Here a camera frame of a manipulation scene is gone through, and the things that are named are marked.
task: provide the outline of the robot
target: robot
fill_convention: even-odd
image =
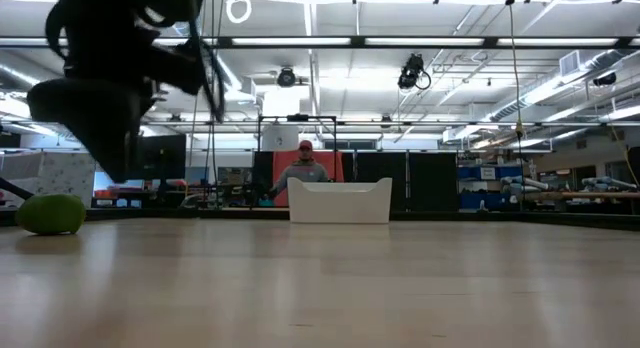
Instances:
[[[31,89],[27,103],[33,119],[63,124],[114,182],[124,182],[135,168],[140,119],[161,83],[191,95],[203,89],[212,118],[221,121],[222,74],[195,23],[202,2],[59,0],[45,34],[49,48],[64,59],[64,78]],[[158,29],[176,22],[189,23],[190,38],[174,49],[154,45]],[[68,48],[59,43],[63,29]]]

